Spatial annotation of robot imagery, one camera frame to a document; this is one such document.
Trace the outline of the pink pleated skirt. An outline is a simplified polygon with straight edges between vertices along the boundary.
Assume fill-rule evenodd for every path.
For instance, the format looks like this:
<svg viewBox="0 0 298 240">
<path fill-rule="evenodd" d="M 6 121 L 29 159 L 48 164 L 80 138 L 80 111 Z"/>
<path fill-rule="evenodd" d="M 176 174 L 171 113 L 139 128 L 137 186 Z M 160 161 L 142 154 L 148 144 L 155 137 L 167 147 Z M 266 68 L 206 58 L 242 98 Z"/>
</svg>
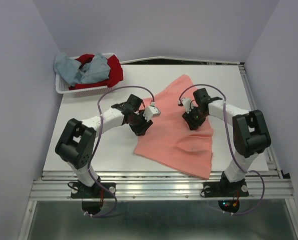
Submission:
<svg viewBox="0 0 298 240">
<path fill-rule="evenodd" d="M 160 116 L 144 136 L 138 137 L 134 154 L 156 161 L 187 175 L 208 179 L 212 166 L 213 129 L 205 121 L 197 130 L 190 130 L 182 118 L 185 112 L 178 106 L 178 98 L 192 97 L 196 90 L 187 87 L 193 83 L 182 75 L 155 96 Z"/>
</svg>

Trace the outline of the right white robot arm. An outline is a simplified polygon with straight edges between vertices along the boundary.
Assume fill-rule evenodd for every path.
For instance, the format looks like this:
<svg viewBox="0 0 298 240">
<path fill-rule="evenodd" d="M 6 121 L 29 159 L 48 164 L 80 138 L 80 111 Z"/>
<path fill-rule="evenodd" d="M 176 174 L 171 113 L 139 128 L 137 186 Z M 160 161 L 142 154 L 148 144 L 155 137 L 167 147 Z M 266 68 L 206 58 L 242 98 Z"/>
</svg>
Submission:
<svg viewBox="0 0 298 240">
<path fill-rule="evenodd" d="M 190 130 L 197 130 L 207 117 L 222 120 L 232 161 L 220 181 L 203 183 L 200 194 L 203 198 L 247 197 L 245 176 L 251 172 L 252 162 L 271 145 L 263 113 L 229 105 L 224 94 L 211 97 L 206 87 L 200 84 L 193 98 L 180 95 L 178 105 L 185 109 L 182 117 Z"/>
</svg>

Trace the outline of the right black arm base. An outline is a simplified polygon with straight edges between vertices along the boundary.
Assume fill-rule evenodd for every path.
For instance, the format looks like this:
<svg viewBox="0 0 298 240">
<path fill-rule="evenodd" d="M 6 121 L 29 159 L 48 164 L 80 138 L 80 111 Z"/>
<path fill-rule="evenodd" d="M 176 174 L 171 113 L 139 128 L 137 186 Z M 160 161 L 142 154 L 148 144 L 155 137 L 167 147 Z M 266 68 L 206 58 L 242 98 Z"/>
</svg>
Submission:
<svg viewBox="0 0 298 240">
<path fill-rule="evenodd" d="M 248 197 L 248 187 L 246 182 L 221 183 L 219 181 L 204 182 L 200 191 L 203 198 L 233 198 Z"/>
</svg>

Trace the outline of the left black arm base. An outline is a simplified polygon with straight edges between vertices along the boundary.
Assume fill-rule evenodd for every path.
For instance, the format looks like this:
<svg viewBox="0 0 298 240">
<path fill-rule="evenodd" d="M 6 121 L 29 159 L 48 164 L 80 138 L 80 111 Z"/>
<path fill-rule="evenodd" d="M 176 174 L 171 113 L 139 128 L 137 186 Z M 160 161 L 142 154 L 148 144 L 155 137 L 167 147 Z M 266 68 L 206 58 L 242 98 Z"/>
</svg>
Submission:
<svg viewBox="0 0 298 240">
<path fill-rule="evenodd" d="M 113 199 L 115 194 L 107 192 L 96 183 L 89 187 L 79 181 L 70 181 L 67 186 L 71 189 L 72 199 Z"/>
</svg>

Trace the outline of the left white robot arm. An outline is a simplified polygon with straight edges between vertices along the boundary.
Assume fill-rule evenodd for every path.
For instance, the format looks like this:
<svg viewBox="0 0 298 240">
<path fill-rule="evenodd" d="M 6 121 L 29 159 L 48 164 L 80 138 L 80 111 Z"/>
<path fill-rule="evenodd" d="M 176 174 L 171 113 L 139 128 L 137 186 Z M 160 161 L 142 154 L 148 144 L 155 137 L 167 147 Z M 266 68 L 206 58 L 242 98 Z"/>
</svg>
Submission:
<svg viewBox="0 0 298 240">
<path fill-rule="evenodd" d="M 110 129 L 129 125 L 136 136 L 143 136 L 152 126 L 152 119 L 159 115 L 155 102 L 144 106 L 143 100 L 132 94 L 125 102 L 112 105 L 99 116 L 85 120 L 70 119 L 56 144 L 55 153 L 78 178 L 76 182 L 68 183 L 71 198 L 114 198 L 115 183 L 101 183 L 91 166 L 101 135 Z"/>
</svg>

